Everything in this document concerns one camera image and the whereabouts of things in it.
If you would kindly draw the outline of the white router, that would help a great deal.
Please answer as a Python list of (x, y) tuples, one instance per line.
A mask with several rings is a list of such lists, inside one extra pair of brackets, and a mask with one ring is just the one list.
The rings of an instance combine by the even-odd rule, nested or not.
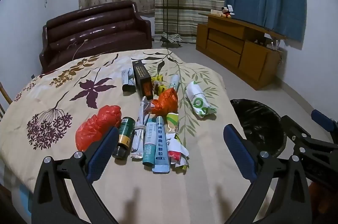
[(277, 37), (265, 33), (266, 47), (272, 50), (278, 50), (281, 40)]

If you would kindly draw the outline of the teal toothpaste tube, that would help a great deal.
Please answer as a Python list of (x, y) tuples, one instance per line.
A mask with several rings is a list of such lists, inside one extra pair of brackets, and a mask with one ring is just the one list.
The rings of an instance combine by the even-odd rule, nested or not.
[(155, 162), (157, 133), (156, 118), (150, 118), (146, 125), (143, 148), (143, 165), (147, 167), (152, 167)]

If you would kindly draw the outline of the orange plastic bag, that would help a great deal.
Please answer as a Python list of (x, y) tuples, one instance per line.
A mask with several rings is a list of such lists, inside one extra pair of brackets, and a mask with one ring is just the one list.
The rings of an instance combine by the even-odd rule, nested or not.
[(156, 116), (167, 116), (168, 113), (177, 113), (178, 95), (174, 88), (166, 89), (158, 99), (151, 101), (151, 113)]

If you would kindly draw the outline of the green yellow bottle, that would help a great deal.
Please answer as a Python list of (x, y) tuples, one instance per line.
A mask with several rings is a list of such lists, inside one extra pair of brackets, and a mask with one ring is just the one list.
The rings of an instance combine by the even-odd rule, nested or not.
[(131, 117), (124, 117), (119, 127), (119, 140), (112, 156), (118, 160), (125, 160), (128, 156), (132, 143), (135, 120)]

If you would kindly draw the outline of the green white wrapper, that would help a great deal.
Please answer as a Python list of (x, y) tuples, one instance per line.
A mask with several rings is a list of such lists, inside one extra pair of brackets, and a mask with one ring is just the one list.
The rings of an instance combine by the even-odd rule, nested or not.
[(173, 168), (188, 169), (189, 151), (178, 136), (179, 114), (170, 112), (166, 115), (166, 140), (170, 164)]

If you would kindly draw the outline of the white green tube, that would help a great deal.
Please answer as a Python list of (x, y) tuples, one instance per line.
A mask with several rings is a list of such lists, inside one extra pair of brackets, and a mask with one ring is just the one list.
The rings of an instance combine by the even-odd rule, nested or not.
[(180, 76), (178, 74), (174, 74), (174, 76), (172, 76), (171, 78), (171, 81), (168, 87), (174, 89), (177, 92), (179, 83), (180, 83)]

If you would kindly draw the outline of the wooden TV cabinet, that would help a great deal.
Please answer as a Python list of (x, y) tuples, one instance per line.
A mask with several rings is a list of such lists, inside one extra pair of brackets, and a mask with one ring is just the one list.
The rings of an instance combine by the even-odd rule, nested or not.
[(266, 29), (234, 18), (206, 17), (206, 24), (197, 25), (196, 50), (255, 90), (274, 81), (282, 52), (267, 44)]

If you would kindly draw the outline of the black metal plant stand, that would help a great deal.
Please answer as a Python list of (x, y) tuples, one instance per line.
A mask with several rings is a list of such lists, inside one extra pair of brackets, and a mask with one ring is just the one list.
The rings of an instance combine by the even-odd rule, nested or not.
[(162, 29), (160, 42), (163, 46), (181, 47), (179, 33), (180, 0), (162, 0)]

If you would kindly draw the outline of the red plastic bag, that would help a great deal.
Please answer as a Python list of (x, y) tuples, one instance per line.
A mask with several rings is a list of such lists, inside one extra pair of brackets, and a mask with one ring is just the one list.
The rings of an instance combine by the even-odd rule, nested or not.
[(112, 127), (119, 128), (121, 124), (121, 107), (118, 105), (105, 105), (99, 109), (76, 131), (75, 142), (78, 151), (86, 151), (88, 147), (99, 141)]

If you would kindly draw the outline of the white green plastic bag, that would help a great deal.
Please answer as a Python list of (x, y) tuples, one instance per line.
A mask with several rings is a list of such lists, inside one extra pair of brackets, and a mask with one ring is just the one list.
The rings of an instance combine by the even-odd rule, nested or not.
[(188, 84), (186, 96), (198, 118), (203, 119), (217, 113), (217, 109), (207, 101), (205, 94), (196, 82), (192, 81)]

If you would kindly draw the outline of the black lined trash bin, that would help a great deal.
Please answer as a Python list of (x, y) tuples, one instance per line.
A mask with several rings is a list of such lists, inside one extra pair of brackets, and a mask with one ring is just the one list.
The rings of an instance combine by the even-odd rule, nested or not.
[(246, 138), (259, 150), (278, 157), (286, 146), (286, 134), (280, 124), (280, 115), (259, 101), (232, 99), (230, 102)]

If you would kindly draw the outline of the black cigarette box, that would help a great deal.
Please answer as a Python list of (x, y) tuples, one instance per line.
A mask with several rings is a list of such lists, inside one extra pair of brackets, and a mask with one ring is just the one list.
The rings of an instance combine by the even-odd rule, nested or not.
[(132, 68), (135, 78), (136, 89), (141, 97), (148, 101), (153, 99), (152, 81), (146, 67), (141, 60), (133, 61)]

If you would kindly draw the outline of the yellow snack wrapper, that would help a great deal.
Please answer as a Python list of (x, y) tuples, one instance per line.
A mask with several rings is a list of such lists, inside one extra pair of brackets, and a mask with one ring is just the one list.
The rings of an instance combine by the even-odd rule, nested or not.
[(157, 96), (159, 96), (161, 93), (163, 93), (167, 87), (164, 85), (163, 82), (163, 75), (157, 74), (156, 76), (151, 78), (152, 81), (152, 89), (153, 93)]

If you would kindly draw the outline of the blue toothpaste tube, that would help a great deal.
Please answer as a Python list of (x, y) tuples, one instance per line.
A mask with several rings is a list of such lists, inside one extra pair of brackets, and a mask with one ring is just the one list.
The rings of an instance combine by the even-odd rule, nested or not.
[(155, 174), (168, 174), (170, 172), (170, 162), (167, 150), (164, 119), (162, 116), (156, 117), (156, 126), (157, 126), (156, 152), (152, 171)]

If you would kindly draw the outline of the silver foil packet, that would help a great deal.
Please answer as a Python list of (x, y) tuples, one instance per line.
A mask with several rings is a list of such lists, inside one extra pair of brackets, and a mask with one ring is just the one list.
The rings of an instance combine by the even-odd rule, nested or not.
[(121, 72), (122, 91), (135, 92), (136, 85), (134, 82), (134, 72), (132, 68), (124, 69)]

